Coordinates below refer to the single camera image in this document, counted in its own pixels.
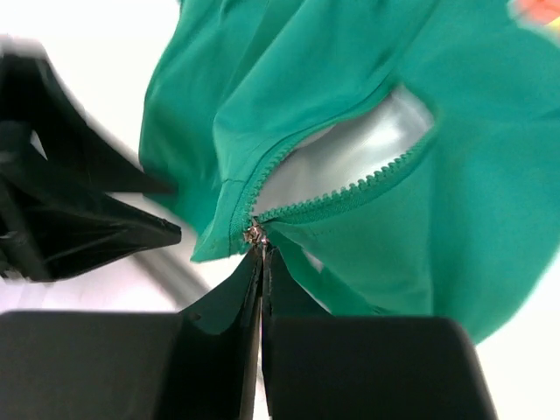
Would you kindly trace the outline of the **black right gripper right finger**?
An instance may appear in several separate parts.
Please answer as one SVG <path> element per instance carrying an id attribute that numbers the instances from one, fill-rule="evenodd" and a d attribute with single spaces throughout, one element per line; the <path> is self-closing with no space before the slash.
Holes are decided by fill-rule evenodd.
<path id="1" fill-rule="evenodd" d="M 263 264 L 262 369 L 274 419 L 494 419 L 473 344 L 445 318 L 336 317 Z"/>

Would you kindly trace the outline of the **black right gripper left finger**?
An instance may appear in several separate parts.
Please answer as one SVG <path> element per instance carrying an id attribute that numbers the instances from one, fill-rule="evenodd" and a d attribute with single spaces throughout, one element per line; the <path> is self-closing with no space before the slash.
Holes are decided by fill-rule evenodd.
<path id="1" fill-rule="evenodd" d="M 179 312 L 10 311 L 4 419 L 250 419 L 263 263 Z"/>

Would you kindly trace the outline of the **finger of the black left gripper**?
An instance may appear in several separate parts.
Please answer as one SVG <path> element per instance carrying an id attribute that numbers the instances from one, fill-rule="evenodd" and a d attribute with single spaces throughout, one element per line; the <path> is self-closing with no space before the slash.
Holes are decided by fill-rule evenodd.
<path id="1" fill-rule="evenodd" d="M 38 135 L 48 161 L 104 193 L 172 194 L 175 186 L 145 173 L 66 90 L 42 45 L 1 38 L 1 121 Z"/>
<path id="2" fill-rule="evenodd" d="M 179 226 L 103 194 L 1 193 L 2 277 L 56 282 L 180 240 Z"/>

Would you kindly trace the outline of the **green jacket with white lining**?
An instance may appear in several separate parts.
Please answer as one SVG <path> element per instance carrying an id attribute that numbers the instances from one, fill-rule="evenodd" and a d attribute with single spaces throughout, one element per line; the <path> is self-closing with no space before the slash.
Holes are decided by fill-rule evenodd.
<path id="1" fill-rule="evenodd" d="M 481 342 L 559 246 L 559 4 L 184 1 L 139 158 L 194 261 L 262 233 L 334 315 Z"/>

